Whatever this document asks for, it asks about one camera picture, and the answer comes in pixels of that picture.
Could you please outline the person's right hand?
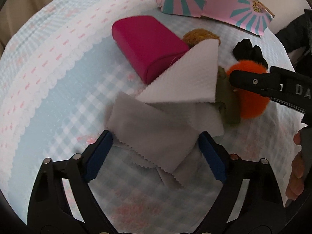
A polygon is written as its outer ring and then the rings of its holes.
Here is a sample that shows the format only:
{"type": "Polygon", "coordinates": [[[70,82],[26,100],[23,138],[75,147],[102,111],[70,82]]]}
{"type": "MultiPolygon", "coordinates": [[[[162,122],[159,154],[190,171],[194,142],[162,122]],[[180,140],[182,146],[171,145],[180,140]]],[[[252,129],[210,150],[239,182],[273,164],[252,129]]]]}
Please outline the person's right hand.
{"type": "Polygon", "coordinates": [[[291,163],[291,175],[287,185],[285,195],[290,200],[296,200],[304,191],[304,171],[305,165],[302,159],[302,151],[298,152],[291,163]]]}

